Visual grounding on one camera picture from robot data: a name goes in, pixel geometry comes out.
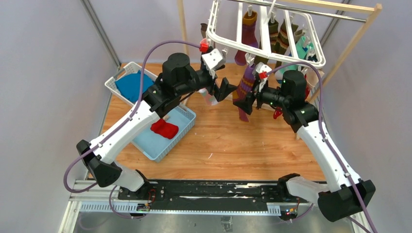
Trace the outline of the pink patterned sock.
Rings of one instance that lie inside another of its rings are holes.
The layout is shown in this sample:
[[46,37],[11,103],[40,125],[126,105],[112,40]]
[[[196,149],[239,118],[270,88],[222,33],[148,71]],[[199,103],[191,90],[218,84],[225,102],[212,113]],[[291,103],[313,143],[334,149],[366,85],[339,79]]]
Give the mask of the pink patterned sock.
[[213,106],[218,104],[216,98],[213,95],[209,94],[206,88],[200,89],[198,93],[202,95],[207,105]]

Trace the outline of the purple striped sock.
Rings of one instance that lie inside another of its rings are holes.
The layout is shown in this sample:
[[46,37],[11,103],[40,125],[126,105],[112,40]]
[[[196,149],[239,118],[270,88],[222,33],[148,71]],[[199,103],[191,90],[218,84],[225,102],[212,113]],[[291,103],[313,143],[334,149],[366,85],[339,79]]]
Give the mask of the purple striped sock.
[[246,94],[249,93],[254,85],[255,77],[253,75],[253,70],[255,65],[247,66],[244,74],[240,80],[237,89],[232,93],[232,102],[235,103],[240,100],[244,100]]

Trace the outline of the white clip sock hanger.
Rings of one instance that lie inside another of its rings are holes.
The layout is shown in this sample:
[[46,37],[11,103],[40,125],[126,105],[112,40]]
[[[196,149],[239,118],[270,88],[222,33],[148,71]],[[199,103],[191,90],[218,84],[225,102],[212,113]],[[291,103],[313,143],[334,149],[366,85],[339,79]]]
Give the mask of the white clip sock hanger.
[[[256,26],[256,29],[260,33],[260,41],[258,43],[261,44],[261,48],[258,48],[258,47],[255,48],[253,46],[246,45],[241,41],[242,18],[243,18],[243,13],[244,13],[243,6],[245,4],[259,6],[259,10],[257,13],[258,25]],[[284,15],[287,36],[290,41],[289,50],[292,53],[291,56],[288,56],[288,55],[282,55],[278,53],[272,53],[271,51],[270,34],[269,34],[269,29],[268,29],[268,23],[270,21],[270,16],[267,10],[267,7],[271,6],[270,2],[263,1],[263,0],[251,0],[251,1],[240,0],[239,1],[235,40],[222,37],[216,33],[217,24],[219,22],[218,16],[219,16],[220,6],[221,6],[220,0],[214,0],[212,2],[210,15],[208,19],[208,26],[206,30],[206,38],[208,40],[216,42],[217,44],[225,46],[225,47],[233,48],[236,50],[241,50],[246,53],[249,53],[250,55],[264,57],[269,60],[281,61],[281,62],[285,62],[288,64],[292,62],[304,61],[304,59],[301,59],[298,56],[297,48],[295,46],[295,38],[293,35],[293,31],[292,31],[292,16],[293,14],[296,14],[296,15],[300,15],[305,21],[304,26],[306,29],[306,35],[310,38],[310,42],[313,45],[313,51],[315,52],[315,55],[317,57],[317,61],[307,61],[307,62],[311,64],[312,66],[314,66],[316,69],[321,69],[326,65],[326,58],[325,58],[323,49],[321,47],[321,43],[318,38],[317,31],[314,26],[313,18],[311,16],[311,13],[309,13],[309,11],[298,10],[298,9],[294,9],[292,7],[288,7],[284,5],[278,5],[278,4],[274,5],[274,8],[282,11]]]

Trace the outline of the red and cream sock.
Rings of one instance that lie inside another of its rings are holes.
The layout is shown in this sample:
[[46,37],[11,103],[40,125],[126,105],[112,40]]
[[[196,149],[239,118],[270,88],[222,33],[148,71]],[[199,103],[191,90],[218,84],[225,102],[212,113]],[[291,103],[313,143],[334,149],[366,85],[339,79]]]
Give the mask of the red and cream sock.
[[150,130],[164,138],[173,139],[177,135],[179,127],[161,118],[151,125]]

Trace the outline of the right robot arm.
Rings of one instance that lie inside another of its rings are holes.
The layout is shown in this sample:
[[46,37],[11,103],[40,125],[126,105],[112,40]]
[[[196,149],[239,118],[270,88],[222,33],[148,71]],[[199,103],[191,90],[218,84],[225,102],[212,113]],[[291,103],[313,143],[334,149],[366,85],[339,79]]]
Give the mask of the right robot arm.
[[304,74],[289,70],[283,74],[277,88],[266,83],[268,72],[254,71],[250,90],[235,106],[250,115],[253,103],[260,108],[267,104],[282,110],[284,120],[305,142],[318,165],[326,183],[304,179],[297,173],[279,178],[278,197],[283,202],[301,198],[316,204],[330,222],[359,213],[368,205],[376,188],[371,180],[364,181],[347,163],[336,145],[328,138],[325,123],[318,109],[306,101],[307,81]]

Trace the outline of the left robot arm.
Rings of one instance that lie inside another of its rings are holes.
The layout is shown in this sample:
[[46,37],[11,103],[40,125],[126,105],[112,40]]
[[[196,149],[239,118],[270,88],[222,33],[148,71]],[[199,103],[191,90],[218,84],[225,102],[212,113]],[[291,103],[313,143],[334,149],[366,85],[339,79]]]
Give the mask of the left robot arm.
[[199,70],[194,70],[186,54],[170,55],[162,64],[155,83],[148,87],[129,113],[92,141],[77,143],[79,157],[96,184],[99,187],[122,186],[129,189],[135,199],[146,199],[149,187],[143,176],[136,170],[118,165],[118,154],[143,130],[177,107],[183,95],[206,89],[217,101],[224,100],[236,88],[227,78],[223,78],[220,86],[216,85],[216,71],[224,64],[225,57],[218,49],[201,55]]

